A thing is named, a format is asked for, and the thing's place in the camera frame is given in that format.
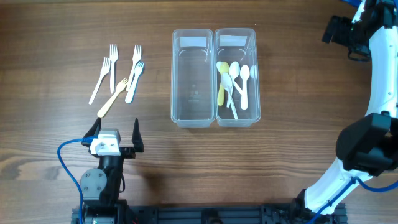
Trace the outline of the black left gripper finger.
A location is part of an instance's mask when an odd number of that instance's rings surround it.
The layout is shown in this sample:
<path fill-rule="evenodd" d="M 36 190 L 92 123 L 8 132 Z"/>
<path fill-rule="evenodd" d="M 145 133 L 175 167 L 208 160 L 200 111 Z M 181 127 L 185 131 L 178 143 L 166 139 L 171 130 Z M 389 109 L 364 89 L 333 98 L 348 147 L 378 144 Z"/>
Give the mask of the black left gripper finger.
<path fill-rule="evenodd" d="M 132 132 L 132 139 L 131 139 L 134 147 L 135 152 L 144 152 L 144 143 L 141 138 L 141 133 L 139 130 L 139 121 L 136 118 L 134 121 L 134 128 Z"/>
<path fill-rule="evenodd" d="M 82 143 L 92 143 L 92 141 L 98 137 L 100 130 L 101 130 L 101 118 L 97 118 L 92 127 L 83 136 Z"/>

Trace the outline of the pale blue plastic fork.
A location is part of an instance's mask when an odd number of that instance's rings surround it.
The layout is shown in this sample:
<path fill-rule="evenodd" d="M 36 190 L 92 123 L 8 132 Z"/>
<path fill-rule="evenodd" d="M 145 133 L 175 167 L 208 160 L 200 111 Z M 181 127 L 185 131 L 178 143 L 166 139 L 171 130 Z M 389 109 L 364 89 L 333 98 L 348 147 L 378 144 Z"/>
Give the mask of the pale blue plastic fork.
<path fill-rule="evenodd" d="M 128 93 L 125 98 L 126 103 L 132 103 L 132 101 L 133 101 L 134 94 L 136 91 L 136 86 L 138 83 L 138 79 L 139 79 L 143 69 L 144 69 L 144 62 L 138 62 L 134 69 L 134 79 L 132 81 L 130 89 L 128 90 Z"/>

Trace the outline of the white plastic fork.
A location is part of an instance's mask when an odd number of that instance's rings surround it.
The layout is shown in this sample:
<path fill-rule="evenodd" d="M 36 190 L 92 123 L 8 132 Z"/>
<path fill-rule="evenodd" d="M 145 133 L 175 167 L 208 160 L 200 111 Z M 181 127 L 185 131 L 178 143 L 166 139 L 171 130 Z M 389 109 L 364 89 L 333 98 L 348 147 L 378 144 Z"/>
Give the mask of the white plastic fork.
<path fill-rule="evenodd" d="M 135 45 L 134 53 L 132 56 L 132 68 L 131 68 L 129 80 L 128 80 L 127 87 L 126 87 L 127 91 L 129 91 L 129 89 L 130 89 L 130 86 L 131 86 L 133 78 L 134 78 L 134 69 L 135 69 L 136 64 L 141 60 L 141 56 L 142 56 L 142 46 Z"/>
<path fill-rule="evenodd" d="M 111 44 L 109 46 L 109 59 L 111 62 L 110 68 L 110 92 L 114 93 L 115 89 L 115 63 L 118 60 L 118 46 L 116 44 Z"/>
<path fill-rule="evenodd" d="M 110 71 L 110 59 L 109 58 L 107 58 L 107 57 L 105 57 L 104 58 L 104 60 L 103 60 L 103 64 L 102 64 L 102 67 L 101 67 L 101 71 L 100 71 L 100 75 L 99 75 L 99 79 L 98 79 L 98 81 L 97 81 L 97 83 L 96 83 L 96 86 L 95 86 L 95 88 L 94 88 L 94 90 L 93 90 L 93 93 L 92 93 L 92 95 L 91 95 L 91 97 L 90 97 L 90 100 L 89 100 L 89 105 L 91 105 L 92 103 L 93 103 L 93 101 L 94 101 L 94 99 L 95 99 L 95 97 L 96 97 L 96 95 L 97 95 L 97 92 L 98 92 L 98 90 L 99 90 L 99 88 L 100 88 L 100 85 L 101 85 L 101 82 L 103 81 L 103 78 L 109 73 L 109 71 Z"/>

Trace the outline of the beige plastic spoon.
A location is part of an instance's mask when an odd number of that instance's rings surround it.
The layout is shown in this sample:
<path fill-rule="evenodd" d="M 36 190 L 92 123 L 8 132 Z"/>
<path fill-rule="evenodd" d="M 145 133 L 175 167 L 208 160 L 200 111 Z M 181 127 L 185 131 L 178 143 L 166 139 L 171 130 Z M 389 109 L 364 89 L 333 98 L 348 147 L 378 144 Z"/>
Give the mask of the beige plastic spoon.
<path fill-rule="evenodd" d="M 229 73 L 229 65 L 226 62 L 217 62 L 216 67 L 220 75 L 224 73 Z M 218 90 L 217 104 L 218 106 L 222 106 L 224 103 L 224 88 L 222 83 L 220 83 L 220 87 Z"/>

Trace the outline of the white thin plastic spoon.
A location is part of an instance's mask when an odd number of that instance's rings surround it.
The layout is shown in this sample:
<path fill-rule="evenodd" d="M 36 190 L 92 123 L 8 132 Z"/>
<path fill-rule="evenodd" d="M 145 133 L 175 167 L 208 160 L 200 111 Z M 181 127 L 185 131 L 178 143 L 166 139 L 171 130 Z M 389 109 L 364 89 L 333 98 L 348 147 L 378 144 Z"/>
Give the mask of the white thin plastic spoon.
<path fill-rule="evenodd" d="M 230 107 L 231 107 L 231 110 L 233 112 L 234 119 L 237 120 L 238 116 L 237 116 L 236 108 L 235 108 L 235 105 L 234 105 L 234 102 L 233 102 L 233 97 L 232 97 L 233 82 L 232 82 L 232 79 L 231 79 L 231 77 L 230 77 L 230 75 L 228 73 L 223 73 L 221 75 L 221 84 L 223 85 L 223 88 L 228 93 L 228 99 L 230 101 Z"/>

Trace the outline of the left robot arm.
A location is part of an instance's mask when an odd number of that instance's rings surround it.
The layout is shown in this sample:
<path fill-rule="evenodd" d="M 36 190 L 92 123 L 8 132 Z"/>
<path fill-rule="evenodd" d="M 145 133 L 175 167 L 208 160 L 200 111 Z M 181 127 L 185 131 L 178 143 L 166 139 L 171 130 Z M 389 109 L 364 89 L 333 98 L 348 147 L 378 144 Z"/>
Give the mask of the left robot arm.
<path fill-rule="evenodd" d="M 103 129 L 101 118 L 83 136 L 82 145 L 99 159 L 97 168 L 86 171 L 80 179 L 82 203 L 72 223 L 138 223 L 138 217 L 119 194 L 125 190 L 123 164 L 144 152 L 139 122 L 134 121 L 132 146 L 120 145 L 118 129 Z"/>

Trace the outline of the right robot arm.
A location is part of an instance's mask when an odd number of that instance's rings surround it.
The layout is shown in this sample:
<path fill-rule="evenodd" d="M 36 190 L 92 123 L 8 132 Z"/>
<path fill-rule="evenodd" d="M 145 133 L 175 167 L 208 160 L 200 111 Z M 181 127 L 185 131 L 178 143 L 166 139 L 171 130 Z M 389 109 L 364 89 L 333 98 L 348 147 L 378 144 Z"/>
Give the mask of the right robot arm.
<path fill-rule="evenodd" d="M 332 16 L 322 42 L 334 42 L 356 54 L 356 62 L 371 62 L 371 94 L 363 118 L 343 129 L 336 159 L 320 179 L 294 198 L 289 219 L 301 223 L 330 221 L 337 205 L 357 186 L 371 192 L 366 181 L 397 168 L 397 1 L 350 1 L 353 18 Z"/>

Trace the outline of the clear plastic container left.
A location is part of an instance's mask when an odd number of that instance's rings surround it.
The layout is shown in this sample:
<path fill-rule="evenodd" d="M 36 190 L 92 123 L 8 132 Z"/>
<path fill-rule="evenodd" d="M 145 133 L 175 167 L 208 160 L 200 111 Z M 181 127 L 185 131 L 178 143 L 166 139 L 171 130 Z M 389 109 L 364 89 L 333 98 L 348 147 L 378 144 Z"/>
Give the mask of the clear plastic container left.
<path fill-rule="evenodd" d="M 173 32 L 170 118 L 181 128 L 207 128 L 215 120 L 213 52 L 211 30 Z"/>

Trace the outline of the clear plastic container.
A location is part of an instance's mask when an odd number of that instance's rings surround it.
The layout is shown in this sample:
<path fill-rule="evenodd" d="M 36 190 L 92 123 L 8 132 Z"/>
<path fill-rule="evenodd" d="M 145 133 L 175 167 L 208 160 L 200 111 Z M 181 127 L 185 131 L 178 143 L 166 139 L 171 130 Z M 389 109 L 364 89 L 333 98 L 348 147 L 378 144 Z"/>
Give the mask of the clear plastic container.
<path fill-rule="evenodd" d="M 213 52 L 211 30 L 173 32 L 170 118 L 181 128 L 207 128 L 215 120 Z"/>
<path fill-rule="evenodd" d="M 217 62 L 226 62 L 229 66 L 237 61 L 239 66 L 247 65 L 250 77 L 247 82 L 248 108 L 241 109 L 241 95 L 235 87 L 232 90 L 233 102 L 238 119 L 235 120 L 231 108 L 227 107 L 228 93 L 224 92 L 224 103 L 216 105 L 216 119 L 219 126 L 245 128 L 258 122 L 261 118 L 261 97 L 259 84 L 259 69 L 257 59 L 256 33 L 252 28 L 222 28 L 215 32 L 215 49 Z M 242 89 L 242 79 L 235 79 Z"/>

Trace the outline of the clear plastic container right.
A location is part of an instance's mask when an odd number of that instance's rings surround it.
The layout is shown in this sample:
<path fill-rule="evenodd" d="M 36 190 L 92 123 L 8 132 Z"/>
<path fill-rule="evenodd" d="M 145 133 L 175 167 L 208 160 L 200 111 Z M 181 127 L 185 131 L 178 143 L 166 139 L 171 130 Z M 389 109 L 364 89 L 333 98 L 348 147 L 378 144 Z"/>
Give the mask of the clear plastic container right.
<path fill-rule="evenodd" d="M 224 92 L 224 103 L 216 105 L 216 119 L 219 126 L 245 128 L 258 122 L 261 118 L 261 97 L 259 84 L 259 69 L 257 59 L 256 33 L 252 28 L 222 28 L 215 32 L 215 49 L 217 62 L 226 62 L 229 66 L 237 61 L 239 66 L 247 65 L 250 77 L 247 82 L 248 108 L 241 109 L 241 95 L 235 87 L 232 90 L 233 102 L 238 119 L 235 120 L 231 108 L 227 107 L 228 93 Z M 242 89 L 242 79 L 235 79 Z"/>

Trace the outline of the beige plastic fork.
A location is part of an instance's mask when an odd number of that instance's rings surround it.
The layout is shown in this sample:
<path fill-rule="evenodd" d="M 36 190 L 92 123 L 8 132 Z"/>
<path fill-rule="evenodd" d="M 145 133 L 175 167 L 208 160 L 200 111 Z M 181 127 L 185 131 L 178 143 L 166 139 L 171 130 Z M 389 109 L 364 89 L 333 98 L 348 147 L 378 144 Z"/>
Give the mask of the beige plastic fork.
<path fill-rule="evenodd" d="M 111 98 L 102 106 L 102 108 L 97 112 L 97 117 L 103 118 L 106 115 L 106 113 L 109 111 L 110 107 L 113 105 L 118 95 L 126 88 L 127 83 L 128 79 L 124 78 L 117 84 L 116 91 L 113 93 Z"/>

